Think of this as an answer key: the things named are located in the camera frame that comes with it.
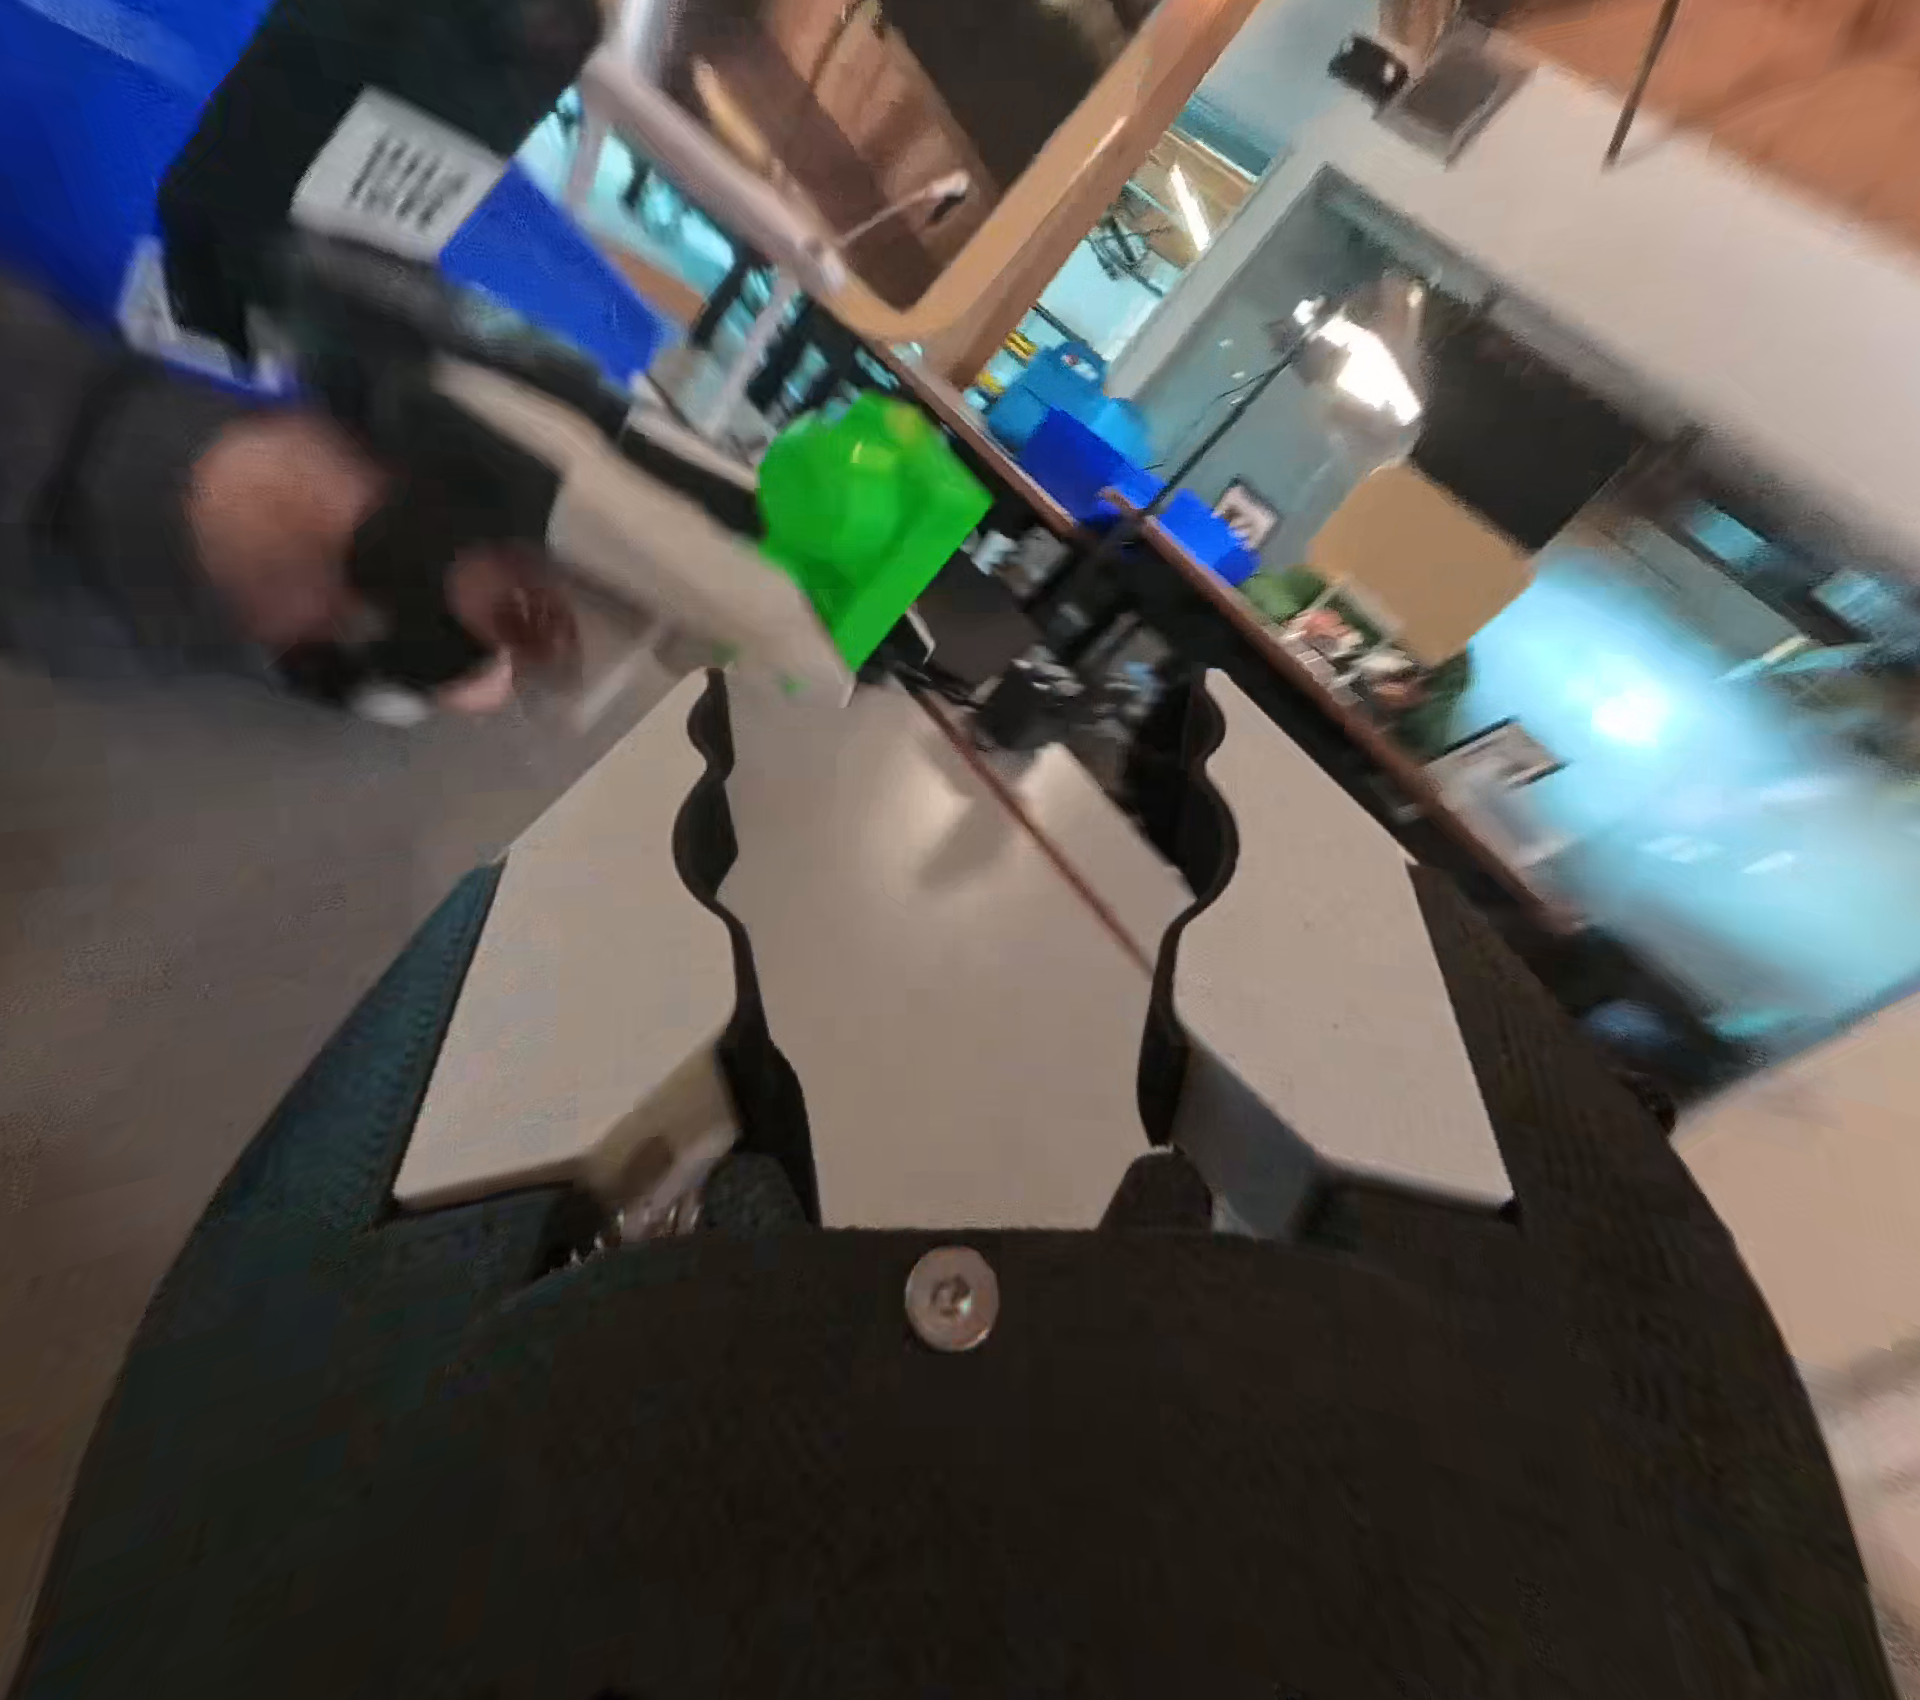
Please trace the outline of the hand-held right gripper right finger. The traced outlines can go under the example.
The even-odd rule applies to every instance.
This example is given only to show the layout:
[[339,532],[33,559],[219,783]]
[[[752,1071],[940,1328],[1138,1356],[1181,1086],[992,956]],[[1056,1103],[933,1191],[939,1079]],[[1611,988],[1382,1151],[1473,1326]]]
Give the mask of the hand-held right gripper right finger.
[[1140,1120],[1215,1220],[1303,1237],[1372,1191],[1502,1216],[1515,1184],[1420,904],[1419,864],[1227,673],[1186,693]]

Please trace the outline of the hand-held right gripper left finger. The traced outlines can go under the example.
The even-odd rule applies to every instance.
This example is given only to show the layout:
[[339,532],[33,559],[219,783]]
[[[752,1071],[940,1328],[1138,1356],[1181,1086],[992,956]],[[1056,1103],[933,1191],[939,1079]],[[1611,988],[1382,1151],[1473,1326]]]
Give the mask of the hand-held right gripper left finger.
[[818,1219],[805,1091],[722,898],[734,764],[725,675],[688,675],[499,862],[400,1211],[549,1189],[639,1230],[742,1151]]

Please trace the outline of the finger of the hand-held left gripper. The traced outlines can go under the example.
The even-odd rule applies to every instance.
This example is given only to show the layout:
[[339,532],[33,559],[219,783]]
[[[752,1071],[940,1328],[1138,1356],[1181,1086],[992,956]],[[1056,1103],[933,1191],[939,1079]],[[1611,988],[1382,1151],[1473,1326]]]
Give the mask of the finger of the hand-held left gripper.
[[734,537],[765,532],[752,469],[686,426],[650,383],[636,395],[599,384],[574,401],[500,368],[437,359],[437,393],[565,481],[621,467],[649,477]]
[[546,552],[609,631],[667,637],[796,703],[853,703],[854,673],[805,590],[747,537],[649,477],[565,477]]

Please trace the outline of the green plastic block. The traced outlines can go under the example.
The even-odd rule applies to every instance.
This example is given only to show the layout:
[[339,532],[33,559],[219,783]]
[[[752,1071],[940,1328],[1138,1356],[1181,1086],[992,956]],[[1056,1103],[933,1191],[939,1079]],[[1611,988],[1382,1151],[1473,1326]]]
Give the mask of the green plastic block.
[[763,551],[859,673],[995,505],[916,405],[861,393],[788,424],[756,467]]

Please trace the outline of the large blue plastic bin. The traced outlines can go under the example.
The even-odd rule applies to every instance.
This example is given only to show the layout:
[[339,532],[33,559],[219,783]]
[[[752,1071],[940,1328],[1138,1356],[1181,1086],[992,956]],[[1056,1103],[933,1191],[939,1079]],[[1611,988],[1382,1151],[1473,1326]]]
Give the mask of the large blue plastic bin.
[[[173,312],[159,184],[272,2],[2,0],[7,277],[148,351],[185,346],[230,379],[255,368]],[[403,249],[440,256],[447,296],[477,296],[622,388],[654,365],[667,323],[519,161],[602,31],[599,10],[582,68],[495,190]]]

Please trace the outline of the person's left forearm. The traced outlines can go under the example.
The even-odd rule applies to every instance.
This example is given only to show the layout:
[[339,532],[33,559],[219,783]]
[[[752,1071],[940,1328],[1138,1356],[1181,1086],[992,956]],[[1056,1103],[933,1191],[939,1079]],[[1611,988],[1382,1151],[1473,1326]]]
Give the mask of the person's left forearm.
[[2,285],[4,656],[59,679],[233,679],[290,689],[207,583],[194,467],[260,409]]

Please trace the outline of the person's left hand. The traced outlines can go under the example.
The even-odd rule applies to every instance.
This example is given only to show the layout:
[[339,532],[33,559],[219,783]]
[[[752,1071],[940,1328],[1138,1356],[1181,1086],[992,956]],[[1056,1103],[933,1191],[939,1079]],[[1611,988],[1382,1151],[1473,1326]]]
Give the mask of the person's left hand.
[[336,423],[282,413],[212,440],[185,517],[234,628],[312,700],[415,726],[576,682],[580,618],[546,552],[464,537],[427,492]]

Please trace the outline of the brown-topped desk black legs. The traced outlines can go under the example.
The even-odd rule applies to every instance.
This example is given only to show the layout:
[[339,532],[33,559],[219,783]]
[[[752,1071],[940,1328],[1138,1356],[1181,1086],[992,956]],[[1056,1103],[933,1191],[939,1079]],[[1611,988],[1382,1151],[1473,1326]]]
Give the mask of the brown-topped desk black legs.
[[1069,546],[1087,549],[1093,545],[1093,532],[1037,483],[1011,450],[996,443],[986,423],[954,386],[929,372],[925,365],[902,359],[888,349],[880,351],[879,366],[899,383],[902,397],[944,432],[954,452],[986,486],[991,495],[989,518],[996,532],[1013,537],[1024,531],[1045,531]]
[[1416,864],[1447,873],[1504,930],[1568,943],[1588,929],[1575,902],[1527,873],[1497,845],[1488,825],[1444,801],[1438,781],[1408,747],[1320,680],[1285,635],[1190,556],[1157,514],[1112,488],[1103,496],[1117,505],[1117,523],[1098,552],[1143,559],[1144,572],[1123,575],[1126,604],[1143,628],[1164,640],[1164,673],[1176,693],[1223,675]]

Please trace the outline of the light blue tool caddy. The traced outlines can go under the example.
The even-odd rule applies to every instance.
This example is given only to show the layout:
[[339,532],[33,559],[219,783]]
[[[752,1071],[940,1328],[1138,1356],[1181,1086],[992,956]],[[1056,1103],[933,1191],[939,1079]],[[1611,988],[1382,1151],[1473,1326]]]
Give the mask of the light blue tool caddy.
[[1151,434],[1138,405],[1107,386],[1107,360],[1082,341],[1032,354],[984,413],[989,434],[1021,460],[1052,415],[1064,415],[1126,465],[1149,467]]

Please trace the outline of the beige panel on white stand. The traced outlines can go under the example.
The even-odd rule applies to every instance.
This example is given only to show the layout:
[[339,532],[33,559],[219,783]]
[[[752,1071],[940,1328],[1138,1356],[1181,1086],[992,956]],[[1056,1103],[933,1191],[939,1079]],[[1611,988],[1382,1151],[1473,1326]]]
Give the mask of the beige panel on white stand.
[[1372,470],[1310,538],[1304,567],[1431,671],[1534,583],[1519,543],[1408,463]]

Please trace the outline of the low blue plastic bin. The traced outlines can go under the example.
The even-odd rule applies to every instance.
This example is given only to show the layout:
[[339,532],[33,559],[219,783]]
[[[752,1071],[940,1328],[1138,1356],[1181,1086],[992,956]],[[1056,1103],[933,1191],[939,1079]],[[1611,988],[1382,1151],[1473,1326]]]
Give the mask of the low blue plastic bin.
[[1100,531],[1124,528],[1132,537],[1153,532],[1176,546],[1190,565],[1232,589],[1260,570],[1259,552],[1188,488],[1175,488],[1159,503],[1146,488],[1107,481],[1094,492],[1088,524]]

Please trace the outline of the black backdrop board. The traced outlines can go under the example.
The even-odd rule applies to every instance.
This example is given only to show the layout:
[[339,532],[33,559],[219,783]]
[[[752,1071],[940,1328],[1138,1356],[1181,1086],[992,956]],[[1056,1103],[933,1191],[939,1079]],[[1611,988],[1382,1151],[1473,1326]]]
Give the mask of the black backdrop board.
[[1623,481],[1703,434],[1614,405],[1487,323],[1434,341],[1425,377],[1408,465],[1531,556]]

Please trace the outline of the light on black tripod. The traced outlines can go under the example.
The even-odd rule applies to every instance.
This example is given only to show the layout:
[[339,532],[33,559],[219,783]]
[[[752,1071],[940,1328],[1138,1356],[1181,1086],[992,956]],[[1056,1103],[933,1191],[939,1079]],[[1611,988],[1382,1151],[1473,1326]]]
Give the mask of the light on black tripod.
[[1344,296],[1301,300],[1268,326],[1267,365],[1215,395],[1200,421],[1160,463],[1160,492],[1188,483],[1282,379],[1320,388],[1344,416],[1410,431],[1426,415],[1422,328],[1433,285],[1382,273]]

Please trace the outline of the white wall vent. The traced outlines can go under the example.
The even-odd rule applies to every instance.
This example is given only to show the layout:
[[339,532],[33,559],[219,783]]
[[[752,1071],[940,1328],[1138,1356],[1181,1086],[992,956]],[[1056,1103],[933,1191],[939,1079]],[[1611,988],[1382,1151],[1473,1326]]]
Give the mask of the white wall vent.
[[1419,73],[1379,111],[1376,125],[1408,148],[1455,167],[1524,89],[1532,65],[1480,27],[1453,28]]

